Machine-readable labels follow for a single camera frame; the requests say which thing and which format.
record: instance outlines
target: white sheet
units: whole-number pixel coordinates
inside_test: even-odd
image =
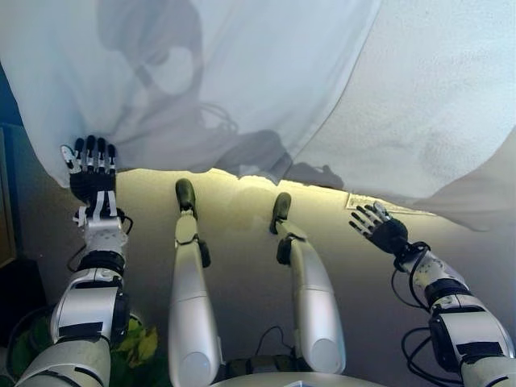
[[[279,180],[330,114],[379,0],[0,1],[0,60],[36,155],[103,135],[119,166]]]
[[[510,0],[384,0],[342,98],[287,177],[409,205],[478,168],[516,125],[515,15]]]

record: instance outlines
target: robotic hand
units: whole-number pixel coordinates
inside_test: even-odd
[[[93,136],[78,139],[75,150],[61,147],[73,194],[85,203],[74,219],[84,228],[85,255],[52,314],[54,345],[22,375],[22,387],[52,385],[107,387],[110,345],[125,335],[129,303],[123,292],[126,258],[115,201],[115,149]]]
[[[472,295],[464,278],[435,256],[426,243],[409,243],[405,225],[379,202],[356,209],[352,213],[355,221],[349,224],[382,251],[394,254],[395,268],[409,274],[410,291],[418,307],[431,314],[429,329],[439,365],[459,373],[466,387],[516,385],[513,342]],[[418,298],[414,285],[424,292],[427,305]]]

